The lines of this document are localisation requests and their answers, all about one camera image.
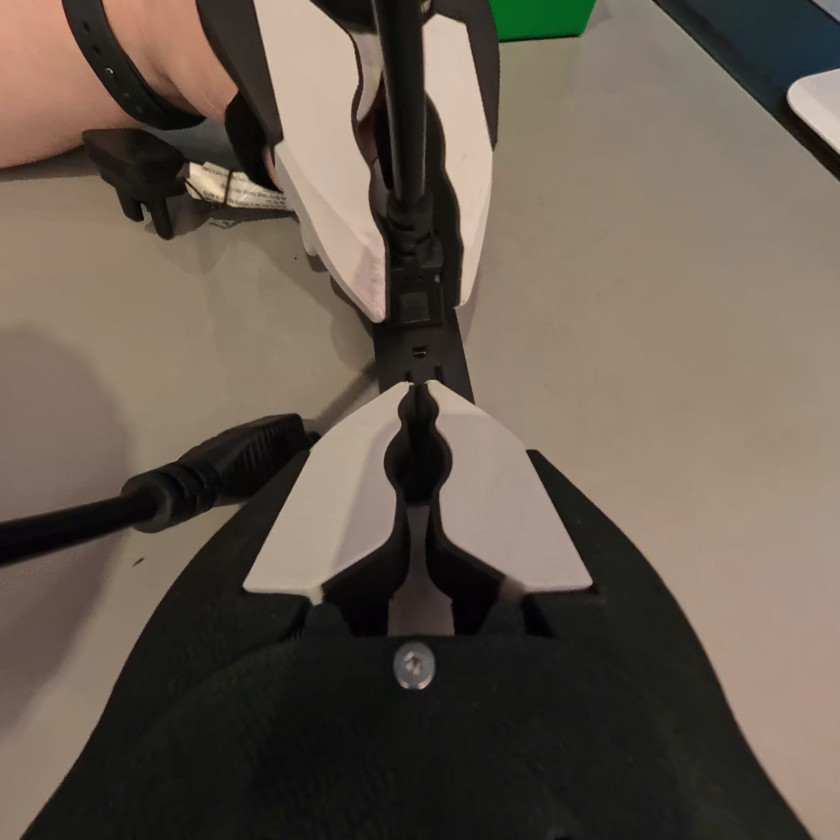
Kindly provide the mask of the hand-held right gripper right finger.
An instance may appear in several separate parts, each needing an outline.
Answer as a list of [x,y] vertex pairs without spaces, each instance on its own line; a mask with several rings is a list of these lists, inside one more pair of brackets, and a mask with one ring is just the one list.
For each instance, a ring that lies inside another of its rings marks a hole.
[[427,546],[436,587],[453,607],[589,590],[592,577],[525,445],[441,382],[427,391],[444,450]]

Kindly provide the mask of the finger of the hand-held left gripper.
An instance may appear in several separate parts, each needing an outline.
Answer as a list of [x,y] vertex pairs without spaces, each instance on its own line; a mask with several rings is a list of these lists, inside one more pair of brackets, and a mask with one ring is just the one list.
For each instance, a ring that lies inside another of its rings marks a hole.
[[430,106],[429,175],[434,225],[444,247],[444,300],[469,300],[480,262],[492,182],[493,150],[467,25],[434,14],[423,27]]
[[276,180],[304,249],[369,320],[382,322],[385,242],[358,139],[382,81],[375,28],[340,22],[309,1],[257,1],[255,11],[282,132]]

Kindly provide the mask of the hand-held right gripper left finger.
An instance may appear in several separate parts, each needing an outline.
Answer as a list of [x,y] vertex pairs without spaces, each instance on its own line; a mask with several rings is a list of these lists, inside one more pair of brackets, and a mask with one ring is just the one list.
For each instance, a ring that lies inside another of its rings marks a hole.
[[398,408],[410,392],[398,383],[332,427],[312,447],[244,589],[323,601],[333,578],[385,545],[396,518],[396,491],[385,453],[402,428]]

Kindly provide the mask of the black power plug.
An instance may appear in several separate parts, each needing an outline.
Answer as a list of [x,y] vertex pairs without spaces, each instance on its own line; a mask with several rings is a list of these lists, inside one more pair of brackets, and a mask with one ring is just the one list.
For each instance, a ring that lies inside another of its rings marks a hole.
[[385,217],[386,321],[393,329],[436,326],[444,317],[444,247],[434,224],[434,198],[414,203],[388,192]]

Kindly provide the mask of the person's left forearm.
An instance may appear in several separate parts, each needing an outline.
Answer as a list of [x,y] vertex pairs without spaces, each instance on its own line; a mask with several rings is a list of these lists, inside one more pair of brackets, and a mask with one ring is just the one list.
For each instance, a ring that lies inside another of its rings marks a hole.
[[86,130],[137,128],[81,54],[61,2],[1,2],[1,168],[47,160]]

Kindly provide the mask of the person's left hand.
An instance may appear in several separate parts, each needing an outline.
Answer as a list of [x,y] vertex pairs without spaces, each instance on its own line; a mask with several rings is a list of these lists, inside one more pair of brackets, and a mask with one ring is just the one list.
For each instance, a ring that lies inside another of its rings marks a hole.
[[108,23],[144,81],[178,109],[224,122],[237,88],[216,58],[194,1],[104,1]]

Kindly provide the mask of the black wristband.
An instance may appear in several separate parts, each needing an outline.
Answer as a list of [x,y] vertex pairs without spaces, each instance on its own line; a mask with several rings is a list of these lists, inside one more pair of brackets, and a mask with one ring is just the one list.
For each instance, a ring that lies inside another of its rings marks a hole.
[[146,82],[120,45],[101,1],[63,1],[62,7],[89,67],[133,120],[161,131],[189,130],[205,121],[177,108]]

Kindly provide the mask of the green plastic bin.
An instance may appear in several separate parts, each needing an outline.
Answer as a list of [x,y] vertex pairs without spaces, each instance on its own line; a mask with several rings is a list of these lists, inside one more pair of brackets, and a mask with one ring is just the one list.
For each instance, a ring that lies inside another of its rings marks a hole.
[[501,43],[581,36],[595,1],[490,1]]

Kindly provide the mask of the white document stand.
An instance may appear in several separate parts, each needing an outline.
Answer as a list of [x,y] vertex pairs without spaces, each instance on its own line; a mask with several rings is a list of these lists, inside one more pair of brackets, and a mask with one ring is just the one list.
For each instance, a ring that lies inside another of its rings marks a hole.
[[820,72],[795,81],[786,93],[793,113],[839,154],[840,69]]

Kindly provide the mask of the black three-pin wall plug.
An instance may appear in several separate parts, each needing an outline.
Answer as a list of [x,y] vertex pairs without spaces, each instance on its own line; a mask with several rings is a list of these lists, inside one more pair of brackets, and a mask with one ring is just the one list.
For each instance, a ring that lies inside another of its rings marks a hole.
[[81,139],[123,215],[141,223],[148,213],[155,233],[171,240],[175,231],[167,203],[186,194],[184,154],[143,129],[90,129]]

